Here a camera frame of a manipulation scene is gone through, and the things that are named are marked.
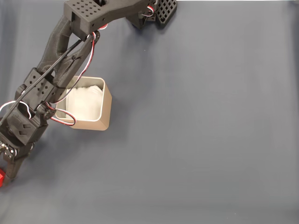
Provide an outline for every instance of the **gray table surface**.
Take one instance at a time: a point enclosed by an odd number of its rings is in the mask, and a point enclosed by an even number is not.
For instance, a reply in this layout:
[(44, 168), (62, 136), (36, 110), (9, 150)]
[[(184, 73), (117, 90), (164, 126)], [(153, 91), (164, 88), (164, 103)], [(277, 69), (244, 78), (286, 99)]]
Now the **gray table surface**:
[[(0, 0), (0, 103), (63, 2)], [(299, 19), (290, 2), (180, 2), (165, 30), (101, 32), (105, 132), (51, 122), (0, 191), (0, 224), (299, 223)]]

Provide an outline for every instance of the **red and white wire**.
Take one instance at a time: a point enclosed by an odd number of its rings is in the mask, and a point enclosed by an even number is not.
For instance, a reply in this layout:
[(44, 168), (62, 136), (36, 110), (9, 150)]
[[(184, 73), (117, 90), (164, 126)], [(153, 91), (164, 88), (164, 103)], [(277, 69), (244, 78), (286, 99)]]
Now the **red and white wire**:
[[(13, 104), (14, 102), (15, 102), (15, 100), (13, 100), (13, 101), (9, 101), (9, 102), (3, 104), (3, 105), (0, 107), (0, 112), (2, 111), (2, 109), (3, 109), (5, 106), (7, 106), (7, 105), (9, 105), (9, 104)], [(23, 101), (20, 101), (20, 103), (21, 103), (21, 104), (24, 104), (24, 105), (27, 107), (27, 112), (28, 112), (28, 114), (29, 114), (29, 119), (31, 119), (31, 113), (30, 113), (30, 110), (29, 110), (29, 106), (28, 106), (26, 103), (24, 103)]]
[(56, 122), (58, 122), (58, 123), (60, 123), (60, 124), (67, 125), (67, 126), (74, 126), (75, 123), (77, 122), (75, 116), (72, 115), (70, 112), (68, 112), (68, 111), (66, 111), (66, 110), (63, 110), (63, 109), (58, 109), (58, 108), (51, 107), (50, 104), (47, 103), (47, 102), (46, 102), (46, 105), (47, 105), (51, 110), (61, 111), (61, 112), (65, 113), (65, 114), (69, 115), (69, 116), (74, 120), (74, 122), (73, 122), (73, 123), (68, 123), (68, 122), (64, 122), (64, 121), (62, 121), (62, 120), (59, 120), (59, 119), (57, 119), (57, 118), (53, 118), (53, 117), (51, 118), (51, 120), (54, 120), (54, 121), (56, 121)]
[(107, 28), (107, 26), (108, 26), (108, 24), (106, 24), (105, 26), (102, 26), (102, 27), (100, 27), (100, 28), (99, 28), (99, 30), (106, 29), (106, 28)]
[(91, 53), (90, 53), (90, 56), (89, 56), (87, 65), (85, 66), (85, 68), (83, 69), (83, 71), (80, 73), (80, 75), (78, 76), (78, 78), (77, 78), (75, 84), (71, 87), (71, 89), (70, 89), (70, 90), (69, 90), (69, 91), (68, 91), (68, 92), (67, 92), (67, 93), (66, 93), (60, 100), (58, 100), (58, 101), (55, 102), (54, 104), (57, 104), (57, 103), (63, 101), (63, 100), (67, 97), (67, 95), (72, 91), (72, 89), (75, 87), (75, 85), (79, 82), (80, 78), (83, 76), (83, 74), (84, 74), (84, 73), (86, 72), (86, 70), (89, 68), (90, 63), (91, 63), (92, 60), (93, 60), (94, 45), (95, 45), (95, 39), (96, 39), (96, 34), (95, 34), (94, 32), (92, 33), (92, 35), (93, 35), (93, 46), (92, 46), (92, 51), (91, 51)]
[(146, 17), (152, 17), (154, 15), (154, 12), (155, 12), (154, 8), (152, 6), (148, 6), (147, 8), (152, 12), (152, 14), (151, 15), (142, 14), (142, 15), (146, 16)]

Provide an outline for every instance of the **red block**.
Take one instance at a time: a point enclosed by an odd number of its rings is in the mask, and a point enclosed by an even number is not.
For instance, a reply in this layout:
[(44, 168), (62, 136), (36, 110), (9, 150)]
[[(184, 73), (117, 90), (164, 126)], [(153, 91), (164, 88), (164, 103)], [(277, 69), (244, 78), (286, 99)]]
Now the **red block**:
[(5, 177), (5, 173), (2, 169), (0, 169), (0, 187), (2, 187), (4, 177)]

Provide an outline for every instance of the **robotic arm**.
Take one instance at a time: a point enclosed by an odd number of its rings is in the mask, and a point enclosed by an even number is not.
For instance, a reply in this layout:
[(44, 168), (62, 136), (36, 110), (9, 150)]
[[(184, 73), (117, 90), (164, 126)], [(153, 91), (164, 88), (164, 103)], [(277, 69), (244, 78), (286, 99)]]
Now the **robotic arm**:
[[(69, 0), (64, 15), (50, 35), (44, 55), (15, 93), (15, 103), (0, 121), (0, 154), (7, 162), (0, 170), (0, 186), (11, 182), (52, 118), (55, 103), (100, 38), (98, 28), (127, 17), (137, 28), (146, 21), (164, 27), (177, 9), (176, 0)], [(69, 49), (74, 33), (80, 40)], [(70, 52), (84, 42), (81, 49)]]

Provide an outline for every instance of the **beige box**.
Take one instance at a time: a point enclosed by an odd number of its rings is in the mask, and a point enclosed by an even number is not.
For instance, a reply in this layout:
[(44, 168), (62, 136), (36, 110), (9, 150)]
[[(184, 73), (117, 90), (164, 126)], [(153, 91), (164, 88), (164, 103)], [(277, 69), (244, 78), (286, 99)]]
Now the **beige box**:
[[(78, 76), (74, 76), (71, 82), (66, 87), (70, 89), (76, 82)], [(75, 88), (80, 87), (90, 87), (93, 85), (97, 85), (103, 91), (103, 99), (102, 99), (102, 106), (100, 111), (100, 116), (97, 120), (82, 120), (77, 119), (77, 122), (72, 128), (76, 129), (87, 129), (87, 130), (98, 130), (98, 131), (105, 131), (109, 127), (110, 123), (110, 112), (111, 112), (111, 103), (112, 103), (112, 96), (111, 93), (102, 78), (98, 77), (81, 77), (81, 79), (76, 84)], [(65, 110), (66, 100), (57, 104), (58, 109)], [(56, 112), (56, 117), (64, 122), (73, 122), (72, 119), (66, 118), (66, 114), (60, 111)]]

